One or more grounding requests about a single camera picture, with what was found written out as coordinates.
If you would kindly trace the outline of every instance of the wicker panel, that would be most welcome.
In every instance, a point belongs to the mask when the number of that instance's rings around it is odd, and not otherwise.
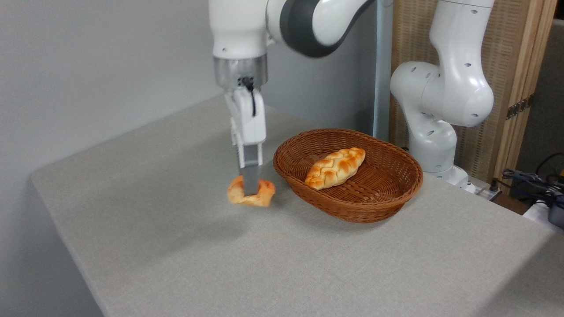
[[[515,142],[511,140],[515,131],[522,138],[524,129],[515,129],[515,125],[524,125],[526,120],[506,124],[505,118],[508,107],[529,96],[536,85],[547,38],[544,34],[535,35],[537,29],[543,29],[539,24],[546,29],[547,21],[552,20],[548,14],[554,12],[555,4],[556,0],[495,2],[482,46],[482,67],[495,97],[493,110],[477,127],[455,127],[458,135],[455,164],[478,179],[491,180],[500,151],[505,157],[517,156],[518,135]],[[410,60],[437,64],[438,55],[429,41],[437,0],[402,0],[394,6],[392,68]],[[390,141],[399,146],[408,144],[405,119],[394,98],[390,109]]]

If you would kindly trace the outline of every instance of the white wall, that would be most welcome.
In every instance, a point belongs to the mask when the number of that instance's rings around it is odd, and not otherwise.
[[[0,2],[0,316],[100,315],[27,179],[220,94],[207,5]],[[321,126],[370,133],[373,17],[323,60],[270,47],[267,103]]]

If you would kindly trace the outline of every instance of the bread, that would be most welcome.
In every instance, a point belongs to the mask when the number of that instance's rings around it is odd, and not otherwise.
[[[249,206],[268,207],[272,196],[276,192],[276,187],[271,182],[259,179],[258,193],[252,196],[245,196],[243,189],[243,176],[238,176],[231,182],[227,189],[227,197],[232,204],[241,204]]]
[[[366,151],[356,147],[331,153],[314,163],[305,183],[317,190],[340,185],[356,174],[365,157]]]

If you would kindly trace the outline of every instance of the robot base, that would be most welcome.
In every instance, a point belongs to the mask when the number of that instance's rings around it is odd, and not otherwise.
[[[446,181],[447,183],[452,184],[454,186],[458,186],[468,192],[471,193],[476,192],[476,186],[470,183],[470,180],[468,179],[468,173],[466,173],[463,169],[461,169],[456,165],[453,165],[450,169],[446,171],[441,171],[438,173],[427,172],[427,174],[440,178]]]

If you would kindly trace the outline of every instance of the braided bread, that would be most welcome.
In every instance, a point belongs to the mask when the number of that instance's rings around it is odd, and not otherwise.
[[[331,153],[314,163],[305,183],[317,190],[340,185],[356,174],[365,156],[366,151],[356,147]]]

